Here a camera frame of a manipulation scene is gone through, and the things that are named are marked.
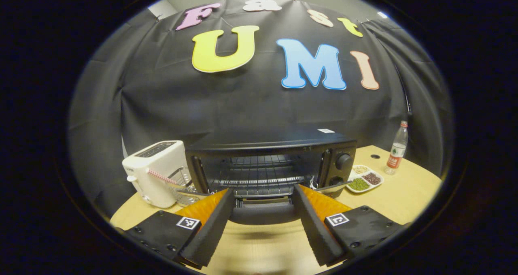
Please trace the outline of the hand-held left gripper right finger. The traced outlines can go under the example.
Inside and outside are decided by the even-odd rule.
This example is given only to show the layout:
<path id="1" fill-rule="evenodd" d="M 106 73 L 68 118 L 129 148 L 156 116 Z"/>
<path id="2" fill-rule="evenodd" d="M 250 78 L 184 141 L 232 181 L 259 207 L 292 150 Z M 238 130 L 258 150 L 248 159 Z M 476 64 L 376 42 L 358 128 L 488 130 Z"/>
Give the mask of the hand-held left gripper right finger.
<path id="1" fill-rule="evenodd" d="M 299 184 L 293 205 L 318 264 L 328 267 L 366 256 L 406 229 L 370 206 L 351 208 Z"/>

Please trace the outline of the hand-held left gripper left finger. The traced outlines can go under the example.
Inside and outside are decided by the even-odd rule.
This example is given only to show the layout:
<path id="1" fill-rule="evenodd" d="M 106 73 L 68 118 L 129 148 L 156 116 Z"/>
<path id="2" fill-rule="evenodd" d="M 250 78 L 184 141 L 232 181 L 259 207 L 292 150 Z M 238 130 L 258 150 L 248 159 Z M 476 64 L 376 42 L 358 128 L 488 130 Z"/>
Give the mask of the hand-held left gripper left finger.
<path id="1" fill-rule="evenodd" d="M 168 261 L 207 267 L 234 205 L 234 194 L 226 188 L 175 213 L 157 211 L 124 234 Z"/>

